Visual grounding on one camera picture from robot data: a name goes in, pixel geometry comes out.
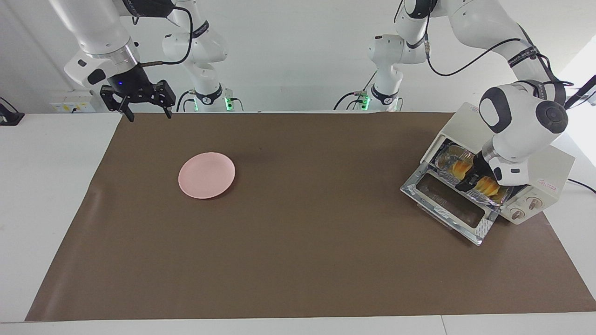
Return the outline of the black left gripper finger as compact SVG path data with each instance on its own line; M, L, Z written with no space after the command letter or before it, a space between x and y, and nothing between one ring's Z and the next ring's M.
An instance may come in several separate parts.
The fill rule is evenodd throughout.
M477 173L466 174L464 179L456 184L455 188L460 192L468 192L476 187L479 180L481 180L481 176Z

